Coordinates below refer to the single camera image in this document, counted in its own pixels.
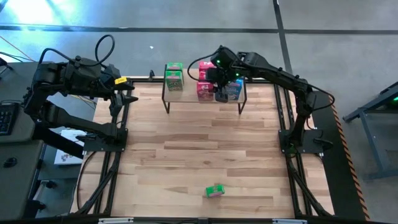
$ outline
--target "keyboard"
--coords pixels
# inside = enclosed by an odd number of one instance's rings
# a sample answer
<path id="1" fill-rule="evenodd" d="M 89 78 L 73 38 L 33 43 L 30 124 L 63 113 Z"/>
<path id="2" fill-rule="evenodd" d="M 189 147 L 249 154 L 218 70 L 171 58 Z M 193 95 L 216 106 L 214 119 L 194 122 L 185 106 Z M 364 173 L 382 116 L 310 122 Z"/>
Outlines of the keyboard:
<path id="1" fill-rule="evenodd" d="M 18 103 L 0 104 L 0 136 L 11 135 L 18 111 Z"/>

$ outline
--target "wooden plank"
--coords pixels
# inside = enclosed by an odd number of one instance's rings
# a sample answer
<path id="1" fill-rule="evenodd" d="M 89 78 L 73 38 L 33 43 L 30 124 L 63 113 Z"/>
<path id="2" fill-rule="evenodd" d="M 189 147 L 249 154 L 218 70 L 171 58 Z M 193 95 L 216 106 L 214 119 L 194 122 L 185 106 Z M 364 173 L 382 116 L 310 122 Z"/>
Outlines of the wooden plank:
<path id="1" fill-rule="evenodd" d="M 167 114 L 161 84 L 135 86 L 133 93 L 140 99 L 129 111 L 113 216 L 294 216 L 272 85 L 247 85 L 249 98 L 242 115 L 236 105 L 221 103 L 172 103 Z M 109 102 L 99 100 L 95 121 L 111 121 L 108 106 Z M 103 157 L 98 152 L 86 167 L 81 204 L 98 184 Z M 303 155 L 303 163 L 308 187 L 333 213 L 322 162 L 308 154 Z M 225 194 L 206 198 L 205 188 L 215 184 L 223 184 Z M 298 195 L 303 210 L 301 190 Z"/>

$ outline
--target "white paper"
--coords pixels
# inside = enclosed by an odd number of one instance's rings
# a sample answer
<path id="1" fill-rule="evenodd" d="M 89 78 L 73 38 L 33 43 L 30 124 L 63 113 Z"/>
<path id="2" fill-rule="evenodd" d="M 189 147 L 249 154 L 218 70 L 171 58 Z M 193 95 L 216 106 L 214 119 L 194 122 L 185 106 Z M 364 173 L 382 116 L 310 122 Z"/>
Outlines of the white paper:
<path id="1" fill-rule="evenodd" d="M 85 136 L 86 133 L 80 130 L 62 130 L 61 136 L 65 137 L 77 144 L 84 146 L 85 143 L 77 140 L 77 136 Z M 71 164 L 81 164 L 83 162 L 82 159 L 79 159 L 75 156 L 71 156 L 59 149 L 57 149 L 57 154 L 55 155 L 54 164 L 55 165 L 71 165 Z"/>

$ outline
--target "concrete floor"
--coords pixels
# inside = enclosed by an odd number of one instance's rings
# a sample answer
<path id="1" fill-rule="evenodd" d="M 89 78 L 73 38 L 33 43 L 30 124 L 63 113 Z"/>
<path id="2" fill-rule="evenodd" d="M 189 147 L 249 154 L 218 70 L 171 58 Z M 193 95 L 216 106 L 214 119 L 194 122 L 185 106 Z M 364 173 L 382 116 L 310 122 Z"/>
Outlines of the concrete floor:
<path id="1" fill-rule="evenodd" d="M 19 4 L 25 3 L 24 9 Z M 279 0 L 285 29 L 397 30 L 395 0 Z M 276 29 L 272 0 L 8 0 L 0 25 L 44 24 L 90 27 L 255 28 Z M 103 32 L 2 30 L 0 35 L 35 60 L 46 47 L 70 57 L 94 58 Z M 162 74 L 163 64 L 185 65 L 220 44 L 234 51 L 256 51 L 285 67 L 278 34 L 115 32 L 116 47 L 107 60 L 122 75 Z M 396 35 L 287 34 L 292 69 L 311 84 L 336 96 L 340 117 L 362 106 L 397 81 Z M 20 53 L 0 40 L 1 51 Z M 100 49 L 104 55 L 109 42 Z M 62 61 L 50 53 L 46 60 Z M 374 159 L 359 120 L 343 123 L 363 195 L 372 220 L 397 223 L 398 177 L 364 181 L 375 171 Z"/>

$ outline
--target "green box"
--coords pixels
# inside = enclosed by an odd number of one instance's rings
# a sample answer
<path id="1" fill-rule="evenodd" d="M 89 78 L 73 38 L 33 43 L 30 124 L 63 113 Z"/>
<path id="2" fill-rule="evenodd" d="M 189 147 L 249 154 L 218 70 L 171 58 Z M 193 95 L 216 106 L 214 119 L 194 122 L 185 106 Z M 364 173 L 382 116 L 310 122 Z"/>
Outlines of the green box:
<path id="1" fill-rule="evenodd" d="M 224 186 L 219 184 L 206 188 L 206 197 L 217 197 L 225 193 Z"/>
<path id="2" fill-rule="evenodd" d="M 166 71 L 166 85 L 169 91 L 183 90 L 183 76 L 180 71 Z"/>
<path id="3" fill-rule="evenodd" d="M 167 71 L 181 71 L 182 72 L 182 63 L 180 62 L 169 62 L 166 66 Z"/>

